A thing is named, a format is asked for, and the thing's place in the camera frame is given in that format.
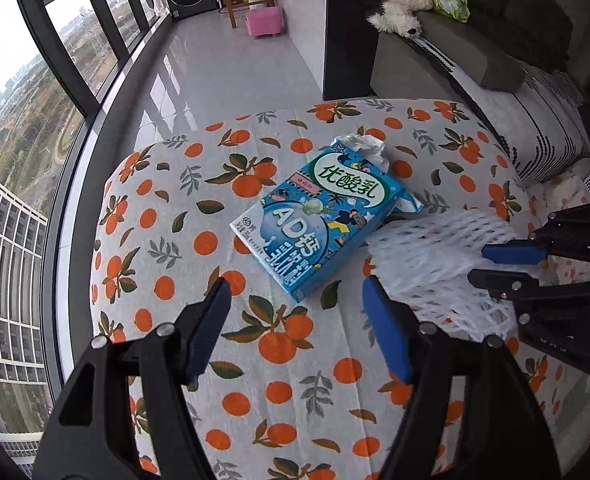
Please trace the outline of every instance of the window frame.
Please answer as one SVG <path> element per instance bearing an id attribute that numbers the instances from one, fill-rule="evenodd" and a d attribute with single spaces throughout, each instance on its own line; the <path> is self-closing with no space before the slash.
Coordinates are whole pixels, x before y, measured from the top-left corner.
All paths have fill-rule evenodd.
<path id="1" fill-rule="evenodd" d="M 66 51 L 55 27 L 50 21 L 50 17 L 46 11 L 46 5 L 53 1 L 55 0 L 17 0 L 17 3 L 28 27 L 28 31 L 41 56 L 84 118 L 76 131 L 75 140 L 66 156 L 66 161 L 64 162 L 64 167 L 56 186 L 52 208 L 46 225 L 41 261 L 40 332 L 42 355 L 48 388 L 52 397 L 57 399 L 65 382 L 59 359 L 57 315 L 55 310 L 57 248 L 59 247 L 61 225 L 70 193 L 70 185 L 81 151 L 88 135 L 91 133 L 92 124 L 101 113 L 104 113 L 102 112 L 102 103 L 108 91 L 121 70 L 130 61 L 131 54 L 159 17 L 154 16 L 149 22 L 146 19 L 141 1 L 128 0 L 140 32 L 130 45 L 126 46 L 110 12 L 107 0 L 90 0 L 100 26 L 117 58 L 116 65 L 110 71 L 104 83 L 102 83 L 97 95 L 94 95 L 75 67 L 72 58 Z M 150 6 L 153 8 L 152 0 L 150 0 Z M 46 251 L 46 247 L 53 248 L 53 250 Z"/>

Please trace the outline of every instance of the metal screw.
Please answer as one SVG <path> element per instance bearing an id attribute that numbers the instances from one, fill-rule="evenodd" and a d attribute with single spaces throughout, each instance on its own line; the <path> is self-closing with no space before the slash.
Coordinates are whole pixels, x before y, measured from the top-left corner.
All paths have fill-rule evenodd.
<path id="1" fill-rule="evenodd" d="M 108 338 L 105 335 L 96 335 L 92 338 L 91 346 L 97 350 L 99 348 L 105 347 L 107 342 Z"/>
<path id="2" fill-rule="evenodd" d="M 496 336 L 495 334 L 491 334 L 486 338 L 486 344 L 490 348 L 501 348 L 502 346 L 504 346 L 504 342 L 502 341 L 502 338 L 499 336 Z"/>
<path id="3" fill-rule="evenodd" d="M 166 337 L 167 335 L 171 335 L 174 332 L 174 324 L 162 323 L 160 326 L 157 327 L 156 332 L 159 337 Z"/>
<path id="4" fill-rule="evenodd" d="M 437 325 L 430 321 L 422 321 L 419 323 L 419 332 L 424 335 L 435 335 L 437 333 Z"/>

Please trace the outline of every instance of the tablecloth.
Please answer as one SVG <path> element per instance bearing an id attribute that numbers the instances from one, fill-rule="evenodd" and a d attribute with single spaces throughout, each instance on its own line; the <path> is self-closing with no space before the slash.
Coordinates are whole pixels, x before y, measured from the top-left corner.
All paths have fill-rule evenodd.
<path id="1" fill-rule="evenodd" d="M 523 235 L 539 226 L 507 157 L 461 104 L 372 99 L 267 111 L 130 155 L 105 186 L 90 286 L 95 332 L 142 337 L 201 301 L 218 276 L 230 282 L 232 309 L 210 366 L 185 392 L 218 478 L 372 480 L 404 415 L 411 387 L 387 370 L 361 305 L 361 282 L 377 273 L 366 249 L 296 303 L 229 228 L 345 134 L 384 140 L 390 171 L 431 213 L 481 208 Z M 515 337 L 507 344 L 554 424 L 581 373 Z M 463 384 L 454 380 L 435 471 L 454 458 Z M 130 393 L 140 460 L 156 472 L 139 380 Z"/>

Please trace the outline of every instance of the teddy bear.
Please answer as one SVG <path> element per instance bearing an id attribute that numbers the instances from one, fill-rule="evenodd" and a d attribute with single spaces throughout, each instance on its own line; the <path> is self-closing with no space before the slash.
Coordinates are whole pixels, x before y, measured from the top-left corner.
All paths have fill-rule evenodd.
<path id="1" fill-rule="evenodd" d="M 374 14 L 368 21 L 380 32 L 396 32 L 406 38 L 422 33 L 422 24 L 412 13 L 414 10 L 430 10 L 432 0 L 386 0 L 384 12 Z"/>

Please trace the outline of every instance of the plastic container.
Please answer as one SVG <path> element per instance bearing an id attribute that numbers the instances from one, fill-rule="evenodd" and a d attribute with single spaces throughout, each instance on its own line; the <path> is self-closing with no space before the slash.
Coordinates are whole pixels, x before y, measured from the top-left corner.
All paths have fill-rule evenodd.
<path id="1" fill-rule="evenodd" d="M 277 35 L 281 33 L 281 7 L 262 7 L 246 12 L 246 27 L 249 36 Z"/>

